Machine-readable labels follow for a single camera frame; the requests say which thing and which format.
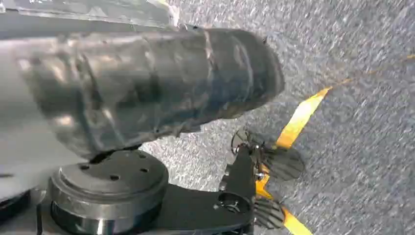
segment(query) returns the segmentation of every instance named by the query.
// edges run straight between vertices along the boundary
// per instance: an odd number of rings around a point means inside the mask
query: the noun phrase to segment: clear plastic
[[[23,15],[153,27],[176,26],[179,18],[177,8],[162,0],[0,0],[0,12],[2,5]]]

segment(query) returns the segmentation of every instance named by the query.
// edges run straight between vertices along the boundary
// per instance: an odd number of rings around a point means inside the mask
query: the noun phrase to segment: black metal bracket
[[[244,233],[254,221],[255,174],[249,149],[241,146],[218,192],[169,185],[160,214],[146,235]]]

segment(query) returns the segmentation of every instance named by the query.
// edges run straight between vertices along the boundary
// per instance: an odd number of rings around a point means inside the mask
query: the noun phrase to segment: gray carpet
[[[216,190],[240,126],[277,138],[299,102],[350,76],[355,80],[329,92],[294,145],[307,173],[271,182],[269,190],[315,235],[415,235],[415,64],[400,62],[415,53],[415,1],[170,3],[183,22],[268,36],[287,82],[274,102],[237,120],[146,144],[168,165],[172,183]]]

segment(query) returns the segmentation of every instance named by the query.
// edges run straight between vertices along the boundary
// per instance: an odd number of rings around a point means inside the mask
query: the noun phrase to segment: round metal disc
[[[142,151],[118,151],[99,164],[61,168],[49,182],[52,201],[85,219],[135,217],[159,205],[168,185],[167,168]]]
[[[99,164],[61,169],[70,184],[91,194],[129,194],[144,191],[163,177],[165,167],[145,152],[119,151]]]

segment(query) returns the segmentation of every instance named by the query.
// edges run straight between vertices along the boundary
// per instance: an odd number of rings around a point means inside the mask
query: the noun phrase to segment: yellow strap
[[[299,104],[290,121],[282,130],[277,140],[277,146],[291,147],[330,89],[331,87],[325,88]]]
[[[293,235],[313,235],[301,222],[297,220],[286,208],[282,208],[285,214],[284,226]]]
[[[331,89],[325,88],[315,94],[314,96],[308,98],[307,100],[301,102],[298,108],[295,110],[293,116],[291,117],[288,124],[284,127],[279,136],[276,144],[277,146],[290,148],[294,141],[297,139],[298,135],[301,133],[304,126],[310,120],[311,115],[315,112],[321,101],[324,99],[327,92]],[[268,169],[265,166],[262,166],[265,169],[265,172],[268,172]],[[266,174],[262,180],[256,182],[256,194],[258,196],[273,200],[272,195],[266,191],[265,186],[270,179],[270,176]],[[286,208],[283,208],[285,214],[284,226],[293,234],[293,235],[312,235],[312,233],[301,223],[299,222]]]

